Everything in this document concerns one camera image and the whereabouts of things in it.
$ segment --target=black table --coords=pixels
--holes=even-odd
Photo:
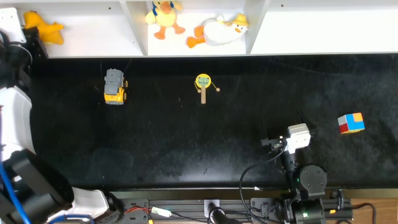
[[[125,71],[127,105],[104,103],[109,68]],[[77,187],[237,187],[247,166],[270,156],[260,118],[284,131],[297,124],[296,107],[318,128],[300,153],[327,170],[328,187],[398,187],[394,54],[68,59],[32,72],[35,150]],[[200,73],[221,88],[207,89],[205,105],[193,84]],[[337,118],[355,112],[366,130],[341,135]],[[279,161],[244,185],[287,188]]]

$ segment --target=white plush duck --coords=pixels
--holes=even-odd
[[[243,14],[239,14],[232,22],[224,22],[223,16],[208,19],[203,26],[195,28],[196,38],[188,37],[187,45],[193,48],[205,42],[211,46],[228,44],[244,36],[248,27],[246,16]]]

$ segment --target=toy construction vehicle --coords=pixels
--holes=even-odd
[[[109,105],[122,105],[127,100],[127,87],[129,83],[123,77],[123,72],[108,69],[105,76],[105,103]]]

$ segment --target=colorful cube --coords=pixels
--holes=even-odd
[[[346,114],[338,118],[340,133],[355,133],[365,129],[361,113]]]

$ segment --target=plush duck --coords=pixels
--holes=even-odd
[[[195,37],[188,37],[187,45],[194,48],[197,44],[207,43],[218,46],[240,39],[248,30],[249,23],[246,16],[239,14],[232,22],[225,22],[223,16],[217,19],[208,19],[203,26],[195,28]]]
[[[185,29],[176,23],[177,14],[174,10],[175,8],[177,10],[182,10],[181,3],[171,1],[153,1],[152,5],[152,11],[148,13],[145,21],[148,24],[156,22],[160,26],[160,31],[154,34],[156,38],[164,40],[166,38],[166,28],[168,27],[173,27],[176,34],[182,34],[185,32]]]
[[[63,38],[60,30],[63,29],[63,25],[54,22],[52,25],[47,24],[37,12],[29,11],[24,13],[25,29],[37,27],[39,30],[39,38],[45,43],[51,44],[63,44]]]

